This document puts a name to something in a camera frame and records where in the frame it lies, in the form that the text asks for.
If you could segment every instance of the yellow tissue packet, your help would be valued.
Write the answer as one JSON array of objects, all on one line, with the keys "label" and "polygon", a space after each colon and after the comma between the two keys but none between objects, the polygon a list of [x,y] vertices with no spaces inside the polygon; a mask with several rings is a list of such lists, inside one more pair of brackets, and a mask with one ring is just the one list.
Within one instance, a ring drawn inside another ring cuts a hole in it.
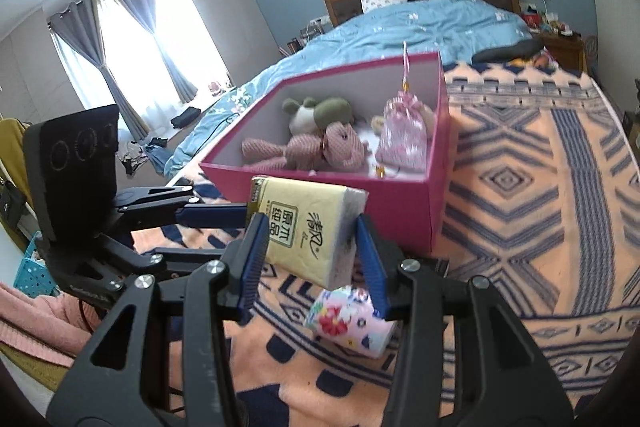
[{"label": "yellow tissue packet", "polygon": [[247,219],[269,217],[267,263],[322,288],[351,283],[356,218],[368,192],[359,188],[254,176]]}]

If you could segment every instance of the bedspread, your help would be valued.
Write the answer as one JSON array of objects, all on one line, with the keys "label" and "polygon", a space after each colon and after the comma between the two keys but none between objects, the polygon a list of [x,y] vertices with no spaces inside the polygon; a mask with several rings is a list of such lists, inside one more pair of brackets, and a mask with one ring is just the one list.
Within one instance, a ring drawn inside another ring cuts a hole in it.
[{"label": "bedspread", "polygon": [[[638,168],[586,75],[457,64],[446,78],[450,179],[434,255],[450,259],[450,277],[492,280],[577,406],[640,324]],[[182,174],[205,200],[221,197],[194,162]],[[221,247],[238,235],[163,227],[136,233],[136,247]],[[398,340],[370,360],[315,338],[302,323],[317,293],[266,264],[252,316],[226,326],[254,427],[380,425]],[[451,330],[443,412],[452,407]]]},{"label": "bedspread", "polygon": [[482,0],[414,1],[371,10],[325,35],[300,52],[284,58],[253,80],[225,93],[164,166],[167,179],[182,169],[255,100],[284,78],[326,70],[363,60],[438,50],[443,64],[471,61],[480,50],[510,46],[530,38],[520,16]]}]

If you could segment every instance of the patterned blanket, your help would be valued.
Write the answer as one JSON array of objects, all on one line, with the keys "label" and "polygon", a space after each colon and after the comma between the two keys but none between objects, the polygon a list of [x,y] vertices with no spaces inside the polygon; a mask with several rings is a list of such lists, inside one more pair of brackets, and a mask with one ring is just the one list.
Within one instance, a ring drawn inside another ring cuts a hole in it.
[{"label": "patterned blanket", "polygon": [[[450,181],[434,255],[450,259],[450,277],[492,280],[577,406],[640,324],[638,168],[585,75],[459,64],[446,78]],[[181,175],[206,201],[219,200],[197,160]],[[219,248],[238,235],[171,226],[136,233],[136,247]],[[317,294],[265,265],[251,318],[226,327],[254,427],[380,425],[398,340],[370,360],[314,337],[302,323]],[[451,329],[443,413],[452,408]]]}]

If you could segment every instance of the cable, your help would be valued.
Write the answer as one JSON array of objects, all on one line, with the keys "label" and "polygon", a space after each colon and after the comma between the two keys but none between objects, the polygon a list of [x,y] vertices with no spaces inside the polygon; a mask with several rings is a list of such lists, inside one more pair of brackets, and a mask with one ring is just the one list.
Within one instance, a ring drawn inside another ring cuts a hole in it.
[{"label": "cable", "polygon": [[89,330],[91,334],[94,333],[94,328],[92,328],[89,324],[89,321],[86,319],[86,315],[84,315],[84,302],[78,300],[78,307],[80,308],[80,317],[82,318],[82,322],[84,322],[84,327]]},{"label": "cable", "polygon": [[235,116],[240,116],[240,113],[238,113],[238,112],[232,113],[232,114],[230,114],[228,117],[226,117],[226,118],[225,118],[225,120],[223,120],[222,122],[220,122],[220,123],[216,126],[216,128],[215,128],[213,131],[211,131],[211,134],[209,135],[209,137],[207,137],[207,139],[206,139],[206,140],[204,140],[204,142],[202,143],[202,145],[201,145],[200,147],[198,147],[198,150],[196,150],[196,152],[194,152],[194,153],[193,153],[193,156],[192,156],[192,157],[196,157],[196,155],[197,155],[197,154],[202,150],[202,148],[203,148],[203,147],[204,147],[204,146],[209,142],[209,140],[211,139],[211,137],[215,134],[215,132],[220,128],[220,126],[221,126],[223,123],[225,123],[225,122],[226,122],[226,123],[231,123],[231,122],[233,122],[233,120],[234,120],[234,119],[233,119],[232,117],[235,117]]}]

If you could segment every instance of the blue duvet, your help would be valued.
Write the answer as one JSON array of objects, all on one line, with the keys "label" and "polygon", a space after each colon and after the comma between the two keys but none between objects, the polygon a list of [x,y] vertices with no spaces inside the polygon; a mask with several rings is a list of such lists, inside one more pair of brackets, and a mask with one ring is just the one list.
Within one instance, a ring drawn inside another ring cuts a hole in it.
[{"label": "blue duvet", "polygon": [[372,10],[315,38],[297,54],[226,93],[207,111],[164,166],[172,178],[249,105],[290,76],[352,62],[439,50],[443,64],[470,62],[478,51],[529,38],[516,14],[481,0],[416,1]]}]

